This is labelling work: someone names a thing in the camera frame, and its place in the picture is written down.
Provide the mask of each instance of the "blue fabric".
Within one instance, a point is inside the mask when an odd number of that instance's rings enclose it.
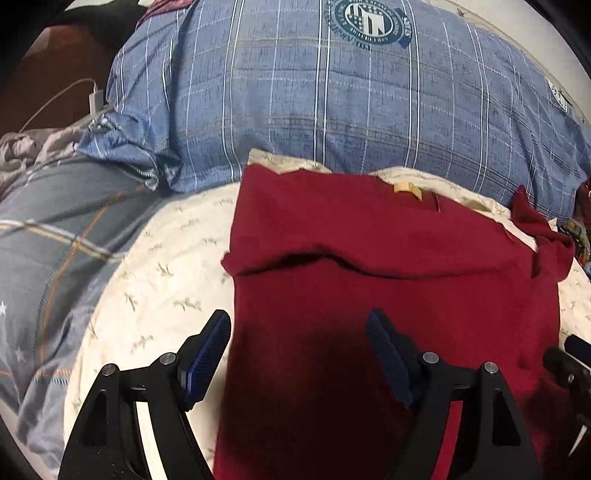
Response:
[[[450,12],[365,3],[401,12],[410,44],[353,38],[332,0],[200,0],[150,18],[113,63],[115,111],[80,151],[158,171],[178,192],[240,180],[251,148],[347,173],[408,166],[504,205],[523,184],[567,219],[591,136],[544,75]]]

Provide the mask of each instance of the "clothing label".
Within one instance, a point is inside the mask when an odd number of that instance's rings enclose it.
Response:
[[[395,42],[407,48],[413,39],[404,11],[375,0],[329,0],[325,15],[336,35],[364,50]]]
[[[554,84],[550,80],[546,79],[546,82],[548,82],[548,86],[550,87],[550,90],[552,90],[552,94],[554,95],[556,102],[562,107],[562,110],[564,110],[565,112],[568,113],[569,104],[566,101],[566,99],[564,98],[564,96],[562,95],[562,93],[560,93],[558,91],[558,89],[554,86]]]

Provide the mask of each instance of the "white cable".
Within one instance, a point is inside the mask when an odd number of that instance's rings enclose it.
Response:
[[[64,93],[66,93],[68,90],[70,90],[72,87],[75,87],[76,85],[78,85],[79,83],[84,83],[84,82],[91,82],[93,84],[93,92],[97,93],[99,91],[99,86],[96,84],[96,82],[94,81],[94,79],[91,78],[85,78],[85,79],[79,79],[76,80],[75,82],[69,84],[66,88],[64,88],[61,92],[56,93],[53,97],[51,97],[48,101],[46,101],[43,106],[37,110],[37,112],[35,112],[33,114],[33,116],[26,121],[26,123],[22,126],[22,128],[18,131],[19,133],[22,133],[23,130],[26,129],[26,127],[29,126],[29,124],[35,120],[35,118],[37,117],[37,115],[39,115],[43,110],[45,110],[45,108],[47,108],[52,102],[53,100],[59,98],[61,95],[63,95]]]

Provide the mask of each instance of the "circular logo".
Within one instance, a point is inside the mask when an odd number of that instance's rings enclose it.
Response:
[[[365,49],[396,41],[406,48],[412,37],[406,15],[375,0],[329,0],[326,14],[336,34]]]

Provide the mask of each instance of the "beige crumpled cloth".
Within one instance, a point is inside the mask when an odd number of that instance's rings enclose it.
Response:
[[[252,150],[249,163],[277,173],[305,168],[330,174],[319,163]],[[501,223],[536,249],[535,239],[512,222],[510,211],[494,200],[435,175],[394,167],[376,173],[387,183],[408,180]],[[233,280],[220,265],[229,249],[239,184],[229,184],[171,202],[150,220],[111,278],[86,329],[64,403],[67,441],[80,406],[104,364],[121,370],[145,367],[164,352],[175,352],[198,333],[215,309],[234,318]],[[569,276],[558,284],[560,343],[576,333],[591,340],[591,284],[573,259]],[[204,401],[187,413],[195,438],[213,466],[217,427],[226,379],[227,351]],[[152,480],[165,480],[146,404],[138,403],[139,425]]]
[[[72,155],[82,133],[79,127],[66,127],[3,135],[0,138],[0,195],[29,167]]]

